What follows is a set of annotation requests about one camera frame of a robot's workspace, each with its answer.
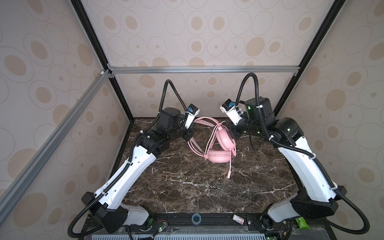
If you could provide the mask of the pink cat-ear headphones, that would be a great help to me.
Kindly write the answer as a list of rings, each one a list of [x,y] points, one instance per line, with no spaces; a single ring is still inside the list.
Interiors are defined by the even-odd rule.
[[[214,118],[201,117],[194,120],[195,124],[211,127],[212,132],[203,150],[194,138],[188,142],[190,149],[198,156],[212,163],[229,163],[236,157],[236,140],[231,136],[225,121],[218,121]]]

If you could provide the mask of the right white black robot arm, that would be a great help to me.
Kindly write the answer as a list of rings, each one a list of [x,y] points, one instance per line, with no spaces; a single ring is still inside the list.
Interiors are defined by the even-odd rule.
[[[270,100],[260,96],[256,74],[248,73],[244,77],[236,100],[227,100],[221,110],[231,120],[230,131],[235,139],[245,134],[263,138],[284,155],[291,172],[296,176],[299,191],[265,209],[261,220],[266,228],[272,223],[303,217],[308,220],[322,219],[330,226],[352,235],[363,235],[370,230],[366,215],[345,196],[345,187],[338,186],[331,179],[309,147],[298,123],[291,118],[276,120]],[[347,229],[327,219],[336,213],[339,200],[358,214],[363,222],[361,229]]]

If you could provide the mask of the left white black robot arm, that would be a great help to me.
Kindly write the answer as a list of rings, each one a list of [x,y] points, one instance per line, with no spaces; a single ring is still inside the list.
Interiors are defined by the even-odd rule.
[[[171,87],[179,99],[184,113],[176,108],[164,108],[167,88]],[[162,153],[167,150],[171,142],[182,138],[188,142],[194,134],[191,123],[194,120],[192,112],[181,99],[171,80],[166,80],[162,92],[159,111],[154,121],[134,139],[130,155],[115,174],[95,193],[87,192],[82,201],[85,208],[74,217],[68,227],[70,238],[81,238],[99,230],[105,229],[112,234],[126,225],[129,218],[128,207],[122,202],[140,175]],[[81,233],[75,233],[77,222],[86,214],[91,213],[99,226]]]

